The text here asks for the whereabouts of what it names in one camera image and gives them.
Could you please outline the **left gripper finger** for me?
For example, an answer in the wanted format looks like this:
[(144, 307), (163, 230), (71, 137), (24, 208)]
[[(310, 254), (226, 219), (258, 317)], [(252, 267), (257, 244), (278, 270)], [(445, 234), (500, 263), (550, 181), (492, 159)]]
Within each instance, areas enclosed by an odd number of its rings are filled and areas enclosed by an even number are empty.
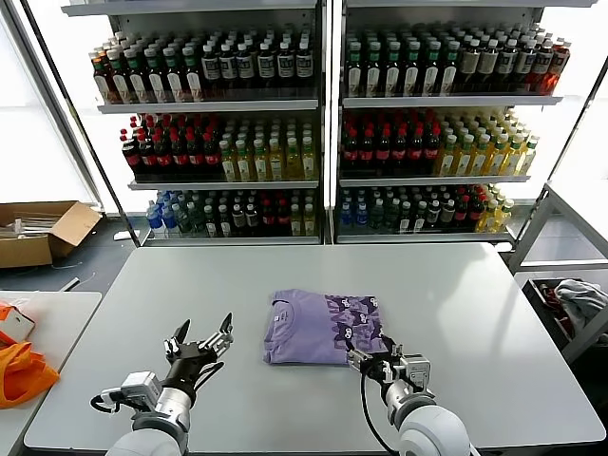
[(181, 346), (184, 343), (188, 333), (191, 320), (186, 319), (179, 327), (176, 328), (173, 335), (163, 341), (163, 346), (166, 354), (179, 354)]
[(228, 313), (219, 326), (219, 329), (206, 340), (199, 343), (200, 351), (213, 352), (214, 354), (225, 354), (234, 342), (233, 314)]

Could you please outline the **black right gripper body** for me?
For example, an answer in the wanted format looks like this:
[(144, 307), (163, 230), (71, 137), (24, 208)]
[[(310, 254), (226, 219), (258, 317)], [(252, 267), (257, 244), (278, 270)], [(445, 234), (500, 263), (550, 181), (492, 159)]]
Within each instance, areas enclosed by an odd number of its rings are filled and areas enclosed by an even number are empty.
[(365, 376), (380, 386), (390, 385), (401, 378), (398, 372), (400, 358), (391, 355), (375, 355), (366, 363)]

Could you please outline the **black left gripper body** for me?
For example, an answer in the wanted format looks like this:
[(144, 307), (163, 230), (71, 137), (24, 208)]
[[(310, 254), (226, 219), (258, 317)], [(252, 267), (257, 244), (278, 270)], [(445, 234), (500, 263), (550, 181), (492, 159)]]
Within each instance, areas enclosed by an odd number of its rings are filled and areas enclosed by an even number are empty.
[(167, 388), (193, 388), (201, 376), (201, 372), (209, 365), (218, 361), (218, 356), (212, 351), (200, 351), (197, 342), (183, 344), (179, 354), (167, 354), (169, 371), (162, 384)]

